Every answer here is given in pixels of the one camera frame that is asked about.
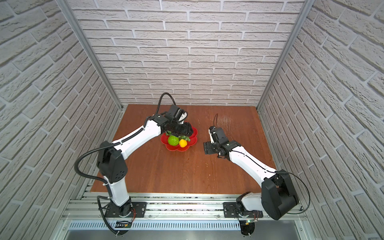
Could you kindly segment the green fake grape bunch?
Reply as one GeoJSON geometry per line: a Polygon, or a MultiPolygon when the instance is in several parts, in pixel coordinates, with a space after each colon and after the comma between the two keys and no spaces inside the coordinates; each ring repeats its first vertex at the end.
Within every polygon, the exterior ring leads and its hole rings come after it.
{"type": "MultiPolygon", "coordinates": [[[[166,131],[165,134],[166,134],[167,136],[169,136],[169,135],[176,136],[176,135],[174,135],[171,131],[166,131]]],[[[185,140],[187,140],[188,142],[190,141],[190,137],[188,137],[188,136],[178,135],[178,136],[176,136],[176,137],[178,137],[179,140],[181,140],[181,139],[185,139],[185,140]]]]}

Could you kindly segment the green bumpy fake fruit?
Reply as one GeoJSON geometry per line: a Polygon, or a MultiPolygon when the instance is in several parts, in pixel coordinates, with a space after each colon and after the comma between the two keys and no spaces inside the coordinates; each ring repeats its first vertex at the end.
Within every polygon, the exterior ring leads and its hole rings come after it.
{"type": "Polygon", "coordinates": [[[168,144],[170,146],[178,146],[179,145],[179,138],[173,135],[169,135],[168,137],[168,144]]]}

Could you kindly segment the yellow fake lemon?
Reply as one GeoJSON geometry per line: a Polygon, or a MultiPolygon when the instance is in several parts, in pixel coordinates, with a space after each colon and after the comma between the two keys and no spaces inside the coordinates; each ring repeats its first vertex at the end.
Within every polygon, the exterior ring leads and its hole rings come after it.
{"type": "Polygon", "coordinates": [[[181,148],[185,148],[187,145],[188,145],[188,141],[187,141],[187,140],[185,140],[185,139],[181,139],[181,140],[179,141],[179,146],[180,146],[181,148]]]}

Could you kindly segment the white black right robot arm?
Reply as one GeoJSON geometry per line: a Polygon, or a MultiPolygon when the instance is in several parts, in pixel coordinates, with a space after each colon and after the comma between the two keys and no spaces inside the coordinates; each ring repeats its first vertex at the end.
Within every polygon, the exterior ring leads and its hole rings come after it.
{"type": "Polygon", "coordinates": [[[274,220],[279,220],[299,203],[290,174],[277,171],[259,161],[236,141],[229,141],[222,128],[209,128],[210,141],[204,143],[206,155],[217,154],[242,168],[261,187],[260,194],[245,193],[236,200],[240,216],[255,212],[266,212],[274,220]]]}

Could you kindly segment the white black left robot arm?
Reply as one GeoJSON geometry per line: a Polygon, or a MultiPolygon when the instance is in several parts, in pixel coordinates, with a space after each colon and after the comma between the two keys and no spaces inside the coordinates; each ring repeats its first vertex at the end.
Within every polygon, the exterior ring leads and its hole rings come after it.
{"type": "Polygon", "coordinates": [[[111,143],[105,141],[99,151],[97,167],[103,176],[111,202],[121,207],[131,201],[125,176],[128,172],[126,159],[149,140],[169,131],[176,135],[191,136],[193,129],[186,123],[188,113],[182,111],[171,117],[169,113],[155,114],[147,117],[143,126],[127,136],[111,143]]]}

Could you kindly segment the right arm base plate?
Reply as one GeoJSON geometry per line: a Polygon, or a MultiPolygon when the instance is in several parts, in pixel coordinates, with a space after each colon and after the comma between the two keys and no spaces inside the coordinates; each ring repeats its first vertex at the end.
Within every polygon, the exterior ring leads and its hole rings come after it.
{"type": "Polygon", "coordinates": [[[223,209],[225,218],[252,218],[256,220],[264,217],[262,211],[248,211],[236,202],[224,202],[223,209]]]}

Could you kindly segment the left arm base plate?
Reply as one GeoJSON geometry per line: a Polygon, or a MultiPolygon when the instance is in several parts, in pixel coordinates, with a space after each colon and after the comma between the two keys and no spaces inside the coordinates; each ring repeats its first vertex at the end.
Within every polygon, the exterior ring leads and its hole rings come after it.
{"type": "Polygon", "coordinates": [[[146,213],[147,202],[129,202],[122,206],[117,206],[110,202],[107,206],[105,216],[107,218],[133,218],[134,213],[136,218],[143,218],[146,213]]]}

